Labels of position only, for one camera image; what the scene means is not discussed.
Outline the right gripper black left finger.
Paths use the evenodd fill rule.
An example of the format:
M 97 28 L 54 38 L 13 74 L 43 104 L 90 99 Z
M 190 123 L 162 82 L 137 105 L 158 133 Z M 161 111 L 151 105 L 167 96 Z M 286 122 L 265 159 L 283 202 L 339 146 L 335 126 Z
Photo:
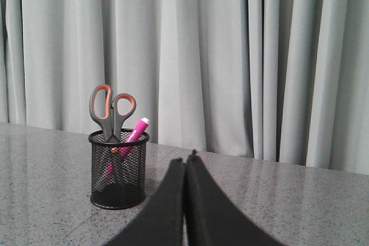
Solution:
M 154 195 L 106 245 L 182 245 L 184 180 L 183 160 L 171 160 Z

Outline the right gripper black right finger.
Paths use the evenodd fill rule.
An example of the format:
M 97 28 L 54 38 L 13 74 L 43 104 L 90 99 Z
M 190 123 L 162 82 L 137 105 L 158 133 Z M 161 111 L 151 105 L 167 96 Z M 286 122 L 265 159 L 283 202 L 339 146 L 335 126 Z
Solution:
M 187 158 L 184 186 L 184 213 L 190 245 L 282 244 L 230 201 L 196 150 Z

